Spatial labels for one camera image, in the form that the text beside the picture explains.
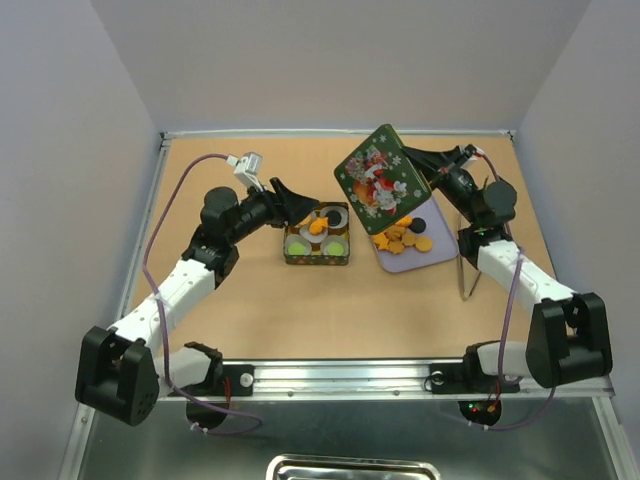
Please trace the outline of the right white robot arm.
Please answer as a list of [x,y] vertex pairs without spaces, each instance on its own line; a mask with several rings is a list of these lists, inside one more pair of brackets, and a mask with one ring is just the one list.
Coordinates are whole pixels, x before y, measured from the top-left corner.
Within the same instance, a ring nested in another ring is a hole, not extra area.
[[605,377],[613,368],[604,300],[561,284],[526,257],[513,239],[517,192],[499,175],[478,186],[466,165],[485,153],[474,145],[422,152],[416,161],[429,186],[468,222],[459,230],[463,259],[505,288],[507,305],[530,316],[525,342],[500,338],[477,346],[477,356],[460,366],[463,384],[482,390],[496,374],[516,382],[531,378],[543,388]]

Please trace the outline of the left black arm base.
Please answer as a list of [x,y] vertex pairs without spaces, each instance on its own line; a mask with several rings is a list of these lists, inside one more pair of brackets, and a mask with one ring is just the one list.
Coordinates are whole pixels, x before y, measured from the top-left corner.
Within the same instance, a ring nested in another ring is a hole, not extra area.
[[[222,397],[212,405],[230,409],[234,397],[253,395],[254,375],[255,366],[252,364],[218,365],[215,371],[207,373],[202,382],[184,386],[182,390],[196,397]],[[211,429],[229,425],[227,414],[211,411],[192,402],[187,403],[185,414],[188,421],[200,427]]]

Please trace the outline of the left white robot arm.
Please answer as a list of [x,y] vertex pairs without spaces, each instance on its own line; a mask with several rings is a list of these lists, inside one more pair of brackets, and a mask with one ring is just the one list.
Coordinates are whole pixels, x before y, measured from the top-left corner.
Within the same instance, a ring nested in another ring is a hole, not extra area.
[[215,292],[235,267],[238,243],[265,225],[285,229],[301,223],[319,200],[291,191],[273,177],[268,184],[258,179],[261,157],[249,152],[241,157],[218,154],[234,170],[247,195],[238,198],[234,189],[218,186],[203,200],[200,223],[186,250],[162,283],[148,268],[158,227],[149,235],[141,263],[150,294],[127,315],[107,328],[94,326],[81,341],[75,398],[88,407],[136,426],[145,420],[156,402],[174,394],[221,420],[233,416],[250,420],[249,433],[263,424],[249,412],[234,410],[229,400],[206,402],[187,392],[193,386],[210,394],[229,387],[223,376],[223,356],[197,342],[179,351],[169,350],[169,334],[202,300]]

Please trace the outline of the green sandwich cookie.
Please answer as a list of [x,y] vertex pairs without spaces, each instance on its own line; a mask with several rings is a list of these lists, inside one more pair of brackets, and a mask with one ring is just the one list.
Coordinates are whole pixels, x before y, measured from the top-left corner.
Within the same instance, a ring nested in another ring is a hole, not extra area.
[[328,256],[343,256],[345,247],[339,241],[332,240],[325,245],[324,254]]
[[303,242],[295,240],[288,244],[286,252],[289,256],[306,256],[308,247]]

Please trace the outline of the gold tin lid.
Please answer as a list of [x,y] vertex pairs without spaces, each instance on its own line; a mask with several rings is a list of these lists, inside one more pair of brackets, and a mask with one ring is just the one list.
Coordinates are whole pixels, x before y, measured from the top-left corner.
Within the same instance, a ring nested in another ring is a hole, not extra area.
[[376,235],[429,200],[432,190],[389,124],[378,127],[334,169],[364,230]]

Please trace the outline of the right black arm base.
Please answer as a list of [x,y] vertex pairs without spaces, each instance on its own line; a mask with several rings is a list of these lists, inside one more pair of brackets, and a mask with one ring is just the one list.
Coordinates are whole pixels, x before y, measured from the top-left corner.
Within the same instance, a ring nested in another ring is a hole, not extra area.
[[479,366],[464,362],[436,364],[423,382],[425,391],[435,395],[470,395],[459,400],[462,417],[471,424],[494,427],[502,415],[502,395],[520,392],[518,383],[485,374]]

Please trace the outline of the green christmas cookie tin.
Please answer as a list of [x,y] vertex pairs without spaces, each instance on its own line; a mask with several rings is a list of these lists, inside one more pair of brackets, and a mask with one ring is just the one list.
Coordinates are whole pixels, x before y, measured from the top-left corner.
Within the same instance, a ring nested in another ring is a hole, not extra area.
[[319,204],[319,206],[311,213],[312,221],[319,217],[319,213],[320,213],[321,209],[323,209],[325,207],[328,207],[330,205],[342,206],[342,207],[345,207],[348,210],[348,224],[344,228],[341,228],[341,229],[330,229],[328,236],[330,236],[330,235],[343,236],[348,241],[349,254],[347,256],[345,256],[345,257],[325,256],[321,252],[321,243],[322,242],[319,243],[319,244],[312,244],[312,243],[310,243],[308,241],[311,244],[311,247],[312,247],[312,253],[310,255],[308,255],[308,256],[297,256],[297,257],[287,256],[284,253],[285,240],[287,239],[288,236],[291,236],[291,235],[301,236],[299,234],[299,231],[303,226],[299,226],[299,224],[298,224],[298,225],[293,225],[293,226],[287,226],[285,228],[285,230],[284,230],[282,252],[283,252],[283,257],[284,257],[284,260],[285,260],[286,264],[289,264],[289,265],[307,265],[307,266],[311,266],[311,265],[313,265],[313,266],[320,266],[320,265],[346,266],[349,263],[349,258],[350,258],[350,253],[351,253],[351,241],[350,241],[350,231],[349,231],[350,217],[349,217],[349,209],[348,209],[347,204],[344,203],[344,202],[321,202]]

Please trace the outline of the steel kitchen tongs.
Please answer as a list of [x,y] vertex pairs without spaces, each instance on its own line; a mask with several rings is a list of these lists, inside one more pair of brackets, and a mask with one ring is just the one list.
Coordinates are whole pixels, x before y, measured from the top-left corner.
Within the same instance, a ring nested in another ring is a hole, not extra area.
[[482,277],[482,273],[480,271],[475,271],[472,282],[468,283],[466,279],[466,267],[465,267],[466,260],[464,259],[461,253],[458,254],[456,261],[457,261],[456,270],[457,270],[458,292],[461,300],[463,302],[466,302],[470,300],[474,295],[477,289],[477,286],[479,284],[479,281]]

